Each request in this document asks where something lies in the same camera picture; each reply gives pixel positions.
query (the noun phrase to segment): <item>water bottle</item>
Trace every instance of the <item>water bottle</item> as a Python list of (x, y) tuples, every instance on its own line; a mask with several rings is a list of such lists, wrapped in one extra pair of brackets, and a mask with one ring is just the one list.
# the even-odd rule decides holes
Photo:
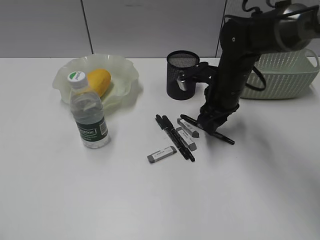
[(103, 147), (110, 138), (99, 95), (89, 86), (82, 71), (70, 73), (68, 81), (71, 86), (70, 109), (83, 144), (92, 149)]

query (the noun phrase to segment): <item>yellow fruit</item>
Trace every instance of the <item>yellow fruit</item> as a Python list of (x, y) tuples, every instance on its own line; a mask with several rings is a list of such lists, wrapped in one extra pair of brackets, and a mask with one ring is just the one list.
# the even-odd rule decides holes
[(99, 97), (101, 98), (103, 94), (107, 91), (110, 82), (111, 75), (110, 73), (102, 68), (98, 68), (89, 72), (87, 75), (88, 82), (90, 87), (95, 90)]

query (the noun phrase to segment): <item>white eraser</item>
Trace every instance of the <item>white eraser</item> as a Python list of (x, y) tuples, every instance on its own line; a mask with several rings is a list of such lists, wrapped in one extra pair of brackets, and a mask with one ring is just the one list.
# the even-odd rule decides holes
[(182, 142), (185, 144), (187, 148), (190, 149), (190, 151), (195, 151), (197, 149), (196, 143), (191, 139), (191, 137), (183, 130), (182, 127), (178, 127), (176, 129), (178, 134), (181, 137)]
[(168, 146), (162, 150), (150, 154), (147, 158), (149, 160), (149, 163), (154, 164), (162, 159), (165, 159), (166, 157), (175, 154), (176, 152), (177, 150), (173, 146)]
[(197, 132), (197, 130), (194, 128), (194, 126), (192, 126), (186, 120), (178, 118), (177, 122), (193, 138), (199, 138), (199, 133)]

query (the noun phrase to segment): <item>plastic basket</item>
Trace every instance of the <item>plastic basket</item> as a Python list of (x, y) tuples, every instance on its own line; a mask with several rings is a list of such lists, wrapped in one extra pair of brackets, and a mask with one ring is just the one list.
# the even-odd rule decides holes
[[(316, 60), (314, 66), (308, 56)], [(245, 88), (244, 99), (290, 99), (297, 97), (310, 86), (319, 73), (318, 56), (309, 49), (294, 52), (264, 54), (255, 64), (266, 80), (264, 91)], [(263, 84), (255, 73), (251, 73), (249, 84), (262, 88)]]

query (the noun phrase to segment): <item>wall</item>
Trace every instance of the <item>wall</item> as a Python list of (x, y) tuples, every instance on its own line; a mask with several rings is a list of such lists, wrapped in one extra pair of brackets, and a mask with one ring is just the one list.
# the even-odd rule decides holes
[(175, 50), (214, 57), (223, 0), (83, 0), (95, 53), (164, 58)]
[[(241, 4), (242, 0), (1, 0), (0, 58), (76, 58), (92, 50), (163, 58), (181, 49), (219, 57), (224, 10), (250, 16)], [(270, 9), (265, 0), (248, 1), (248, 7), (256, 5)], [(308, 48), (320, 54), (320, 39)]]
[(1, 0), (1, 58), (71, 58), (91, 53), (79, 0)]

